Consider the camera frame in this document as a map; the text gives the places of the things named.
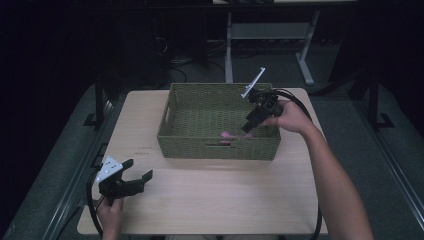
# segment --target wrist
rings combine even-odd
[[[314,136],[316,134],[320,134],[320,130],[313,124],[308,124],[301,129],[299,132],[300,135],[306,140],[307,138]]]
[[[102,240],[117,240],[121,232],[118,229],[103,230]]]

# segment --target woven basket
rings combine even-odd
[[[157,139],[166,158],[273,160],[278,127],[259,126],[246,137],[241,127],[255,107],[240,95],[246,84],[172,84]],[[257,84],[257,89],[271,89]],[[232,137],[221,137],[226,131]]]

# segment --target person's left hand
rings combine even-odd
[[[97,215],[103,227],[103,240],[118,239],[121,234],[122,218],[124,210],[124,199],[119,198],[109,205],[109,201],[104,199],[97,208]]]

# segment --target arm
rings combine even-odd
[[[280,101],[281,117],[264,125],[277,125],[302,135],[309,150],[318,202],[332,239],[373,239],[362,200],[353,182],[330,150],[321,131],[291,101]]]
[[[107,199],[97,208],[97,215],[103,227],[103,240],[116,240],[121,234],[124,199],[115,199],[109,205]]]

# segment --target wooden tabletop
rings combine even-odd
[[[307,93],[287,89],[321,129]],[[309,234],[317,217],[317,196],[309,155],[299,134],[281,129],[273,161],[166,159],[156,138],[167,90],[128,94],[105,156],[134,159],[126,181],[153,169],[145,191],[125,199],[123,233]],[[98,186],[93,186],[98,199]],[[96,234],[88,209],[81,234]],[[325,223],[322,231],[327,232]]]

